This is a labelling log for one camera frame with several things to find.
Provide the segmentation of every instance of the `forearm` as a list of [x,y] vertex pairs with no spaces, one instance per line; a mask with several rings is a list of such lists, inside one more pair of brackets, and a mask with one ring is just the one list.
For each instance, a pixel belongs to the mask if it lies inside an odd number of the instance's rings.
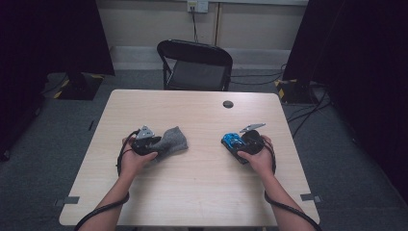
[[[120,176],[105,197],[96,206],[96,209],[123,199],[129,192],[134,177]],[[117,221],[122,210],[122,205],[100,213],[90,218],[80,230],[115,230]]]
[[[266,174],[261,177],[265,190],[270,199],[279,203],[291,206],[296,210],[303,212],[297,203],[288,195],[279,181],[272,174]],[[272,205],[279,230],[315,230],[314,227],[305,219],[289,211]]]

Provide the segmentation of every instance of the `gray carpet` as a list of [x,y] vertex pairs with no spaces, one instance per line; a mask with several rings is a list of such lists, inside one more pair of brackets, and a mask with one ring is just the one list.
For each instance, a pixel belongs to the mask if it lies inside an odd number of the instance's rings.
[[[233,75],[276,72],[234,70]],[[50,75],[46,88],[63,77]],[[234,77],[233,82],[256,84],[272,79]],[[71,230],[59,224],[62,207],[54,203],[68,196],[111,91],[162,87],[161,70],[118,70],[115,77],[106,77],[93,101],[56,100],[51,97],[54,90],[46,93],[39,116],[11,149],[11,159],[0,163],[0,230]],[[233,83],[230,91],[276,89],[272,83]],[[316,89],[316,93],[322,96],[322,89]],[[287,117],[312,110],[304,109],[304,105],[283,108]],[[290,123],[292,132],[301,120]],[[346,121],[333,106],[312,114],[294,143],[312,193],[323,200],[317,204],[323,230],[408,230],[405,203],[378,165],[353,142]]]

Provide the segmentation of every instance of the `chair backrest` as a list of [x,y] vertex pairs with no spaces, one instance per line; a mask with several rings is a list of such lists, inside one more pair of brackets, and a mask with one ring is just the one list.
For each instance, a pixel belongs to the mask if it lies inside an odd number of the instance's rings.
[[158,44],[157,51],[165,64],[165,57],[190,63],[230,67],[232,67],[233,63],[231,56],[222,48],[192,41],[164,40]]

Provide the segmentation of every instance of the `table top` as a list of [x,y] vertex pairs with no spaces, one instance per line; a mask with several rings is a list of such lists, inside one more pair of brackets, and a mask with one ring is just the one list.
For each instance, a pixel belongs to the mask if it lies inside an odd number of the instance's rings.
[[[230,100],[234,106],[223,107]],[[319,222],[279,98],[272,93],[179,90],[114,90],[90,142],[66,204],[62,225],[75,225],[92,211],[117,179],[121,139],[142,125],[156,136],[179,126],[188,150],[149,163],[135,179],[118,225],[276,226],[264,187],[250,165],[241,165],[221,144],[226,133],[266,123],[272,139],[276,177],[303,211]]]

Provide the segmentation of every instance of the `silver object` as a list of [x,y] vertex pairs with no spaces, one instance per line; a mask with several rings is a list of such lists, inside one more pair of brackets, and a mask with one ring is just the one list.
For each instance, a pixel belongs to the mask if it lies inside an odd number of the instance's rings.
[[249,125],[246,126],[244,129],[242,129],[242,130],[240,131],[240,133],[249,132],[249,131],[251,131],[251,130],[254,130],[254,129],[263,127],[263,126],[265,126],[265,125],[266,125],[265,123],[249,124]]
[[138,135],[136,136],[136,140],[152,138],[152,137],[154,137],[154,133],[152,132],[152,130],[150,130],[146,125],[143,125]]

